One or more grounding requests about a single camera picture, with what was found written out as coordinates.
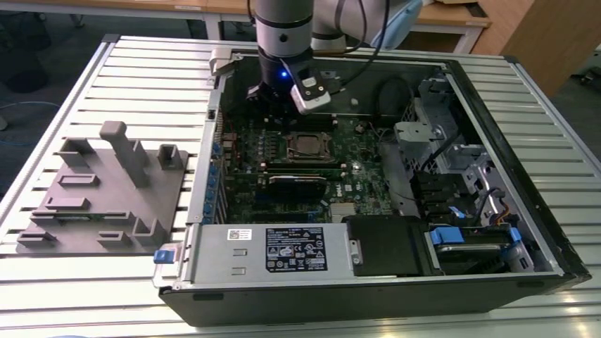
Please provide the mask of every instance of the wire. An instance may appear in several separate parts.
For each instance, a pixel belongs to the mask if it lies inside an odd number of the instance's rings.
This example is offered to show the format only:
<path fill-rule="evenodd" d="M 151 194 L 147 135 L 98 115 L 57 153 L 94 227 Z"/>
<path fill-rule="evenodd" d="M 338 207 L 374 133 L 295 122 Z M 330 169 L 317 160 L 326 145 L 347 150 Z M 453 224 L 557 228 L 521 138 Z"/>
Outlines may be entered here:
<path fill-rule="evenodd" d="M 482 196 L 482 201 L 479 202 L 479 206 L 478 206 L 478 209 L 475 210 L 475 214 L 474 214 L 473 221 L 471 221 L 471 226 L 473 227 L 477 227 L 479 225 L 479 217 L 482 216 L 482 211 L 485 210 L 487 197 L 497 190 L 501 190 L 501 188 L 499 187 L 491 187 L 489 190 L 486 190 L 486 193 Z"/>
<path fill-rule="evenodd" d="M 379 35 L 379 41 L 377 42 L 375 50 L 373 51 L 371 56 L 369 57 L 367 62 L 363 63 L 363 66 L 354 72 L 350 77 L 342 81 L 342 87 L 346 86 L 369 68 L 370 64 L 375 61 L 377 54 L 379 54 L 379 50 L 382 49 L 383 39 L 386 37 L 386 28 L 387 28 L 387 17 L 390 14 L 390 0 L 386 0 L 386 10 L 383 11 L 383 22 L 382 22 L 382 31 Z"/>
<path fill-rule="evenodd" d="M 357 51 L 361 48 L 361 46 L 363 45 L 365 38 L 367 37 L 367 15 L 365 13 L 363 0 L 357 0 L 357 2 L 358 2 L 358 8 L 361 9 L 361 18 L 363 20 L 363 31 L 361 33 L 361 40 L 358 40 L 358 43 L 354 45 L 354 47 L 351 47 L 343 51 L 343 54 Z"/>
<path fill-rule="evenodd" d="M 30 142 L 30 143 L 13 143 L 13 142 L 6 142 L 6 141 L 0 141 L 0 144 L 4 144 L 5 146 L 33 146 L 36 144 L 36 142 Z"/>
<path fill-rule="evenodd" d="M 14 102 L 12 104 L 6 104 L 5 106 L 1 106 L 0 109 L 12 107 L 12 106 L 17 106 L 20 104 L 45 104 L 48 106 L 53 106 L 56 108 L 60 108 L 58 104 L 53 104 L 52 102 L 44 102 L 44 101 L 22 101 L 22 102 Z"/>
<path fill-rule="evenodd" d="M 435 158 L 438 157 L 438 155 L 442 153 L 442 151 L 446 150 L 446 148 L 449 148 L 449 146 L 453 144 L 453 142 L 455 141 L 455 139 L 459 137 L 459 131 L 457 130 L 443 141 L 442 145 L 439 146 L 438 149 L 435 149 L 435 152 L 431 153 L 431 155 L 427 157 L 427 160 L 425 160 L 425 162 L 421 164 L 419 167 L 419 171 L 423 171 L 423 169 L 427 167 L 427 165 L 434 162 Z"/>
<path fill-rule="evenodd" d="M 254 25 L 255 20 L 253 17 L 253 12 L 250 11 L 250 0 L 246 0 L 246 14 L 247 14 L 247 21 Z"/>
<path fill-rule="evenodd" d="M 371 94 L 371 102 L 373 102 L 373 107 L 371 107 L 371 115 L 377 116 L 377 115 L 382 115 L 379 112 L 379 98 L 382 96 L 382 91 L 383 88 L 386 87 L 386 85 L 390 82 L 399 82 L 403 85 L 403 88 L 406 88 L 406 92 L 409 93 L 409 104 L 411 104 L 413 102 L 413 98 L 414 98 L 414 91 L 411 88 L 411 85 L 409 84 L 409 82 L 405 80 L 405 78 L 397 74 L 390 75 L 389 77 L 383 78 L 377 84 L 375 87 L 373 88 L 373 94 Z"/>
<path fill-rule="evenodd" d="M 490 219 L 490 224 L 494 225 L 499 225 L 501 220 L 509 215 L 509 205 L 503 202 L 502 198 L 498 199 L 498 203 L 503 206 L 503 211 Z"/>
<path fill-rule="evenodd" d="M 53 104 L 52 102 L 44 102 L 44 101 L 22 101 L 22 102 L 14 102 L 12 104 L 6 104 L 4 106 L 0 107 L 0 110 L 8 107 L 13 107 L 17 106 L 20 104 L 42 104 L 46 106 L 53 106 L 56 108 L 60 108 L 58 104 Z M 8 141 L 1 141 L 0 140 L 0 144 L 4 144 L 5 146 L 32 146 L 36 144 L 36 142 L 30 142 L 30 143 L 16 143 L 16 142 L 8 142 Z"/>
<path fill-rule="evenodd" d="M 397 195 L 398 197 L 402 197 L 403 199 L 407 199 L 409 201 L 417 201 L 415 199 L 413 199 L 407 196 L 403 196 L 402 194 L 395 192 L 394 189 L 390 187 L 390 184 L 387 183 L 387 181 L 383 181 L 383 184 L 386 185 L 387 191 L 391 192 L 394 195 Z"/>

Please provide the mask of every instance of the wooden table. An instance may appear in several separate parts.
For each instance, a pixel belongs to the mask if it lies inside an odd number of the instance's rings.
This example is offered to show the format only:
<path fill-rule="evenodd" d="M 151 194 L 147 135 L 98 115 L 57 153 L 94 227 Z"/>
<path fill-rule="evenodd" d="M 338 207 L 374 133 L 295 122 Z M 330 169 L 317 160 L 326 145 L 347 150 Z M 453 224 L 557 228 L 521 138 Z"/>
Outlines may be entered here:
<path fill-rule="evenodd" d="M 246 0 L 206 0 L 202 11 L 217 15 L 217 21 L 247 21 Z M 462 5 L 433 3 L 421 9 L 411 31 L 459 35 L 453 52 L 466 54 L 471 51 L 482 30 L 490 27 L 490 24 L 489 18 L 473 17 Z M 221 36 L 209 35 L 209 39 L 221 39 Z"/>
<path fill-rule="evenodd" d="M 0 9 L 85 15 L 203 20 L 207 38 L 222 39 L 222 22 L 247 22 L 246 0 L 0 0 Z M 469 53 L 487 18 L 471 17 L 463 6 L 434 3 L 421 10 L 413 32 L 459 35 L 454 53 Z"/>

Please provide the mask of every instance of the motherboard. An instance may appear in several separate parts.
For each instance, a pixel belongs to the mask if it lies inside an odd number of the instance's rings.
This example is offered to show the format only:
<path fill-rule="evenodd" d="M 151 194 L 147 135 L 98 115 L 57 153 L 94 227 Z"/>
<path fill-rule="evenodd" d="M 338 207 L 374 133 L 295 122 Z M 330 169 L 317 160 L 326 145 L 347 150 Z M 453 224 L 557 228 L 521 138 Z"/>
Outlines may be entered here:
<path fill-rule="evenodd" d="M 390 135 L 358 118 L 327 119 L 309 132 L 241 117 L 225 122 L 229 224 L 338 223 L 393 212 L 377 150 Z"/>

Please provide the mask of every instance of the sticker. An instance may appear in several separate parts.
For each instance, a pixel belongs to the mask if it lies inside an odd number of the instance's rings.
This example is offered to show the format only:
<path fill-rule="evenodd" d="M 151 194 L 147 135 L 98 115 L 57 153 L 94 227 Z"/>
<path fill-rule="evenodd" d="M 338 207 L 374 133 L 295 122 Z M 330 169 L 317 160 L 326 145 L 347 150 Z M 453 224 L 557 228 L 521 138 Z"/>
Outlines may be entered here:
<path fill-rule="evenodd" d="M 265 243 L 265 268 L 270 273 L 327 271 L 322 227 L 266 229 Z"/>
<path fill-rule="evenodd" d="M 486 27 L 487 23 L 474 23 L 473 21 L 467 21 L 466 25 L 467 26 L 482 26 L 482 27 Z"/>
<path fill-rule="evenodd" d="M 175 9 L 185 9 L 187 11 L 199 11 L 198 6 L 174 6 Z"/>
<path fill-rule="evenodd" d="M 227 229 L 227 241 L 249 241 L 251 239 L 251 229 Z"/>

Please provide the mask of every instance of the metal bracket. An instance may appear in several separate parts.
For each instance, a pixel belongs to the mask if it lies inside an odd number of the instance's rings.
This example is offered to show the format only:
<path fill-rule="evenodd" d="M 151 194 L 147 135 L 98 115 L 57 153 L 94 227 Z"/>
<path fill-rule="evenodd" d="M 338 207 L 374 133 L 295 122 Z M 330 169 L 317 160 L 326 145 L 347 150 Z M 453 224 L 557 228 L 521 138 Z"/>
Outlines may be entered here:
<path fill-rule="evenodd" d="M 361 265 L 363 263 L 363 257 L 361 255 L 361 245 L 357 240 L 347 241 L 350 247 L 350 259 L 353 265 Z"/>
<path fill-rule="evenodd" d="M 174 253 L 174 264 L 179 264 L 179 259 L 182 255 L 182 244 L 179 243 L 166 243 L 162 244 L 162 246 L 158 248 L 158 250 L 173 250 Z M 165 264 L 154 264 L 154 272 L 151 274 L 151 286 L 155 289 L 159 289 L 161 287 L 169 287 L 173 282 L 163 279 L 162 275 L 162 265 Z"/>
<path fill-rule="evenodd" d="M 231 58 L 231 48 L 218 47 L 210 52 L 207 66 L 210 74 L 219 76 L 233 69 L 234 58 Z"/>

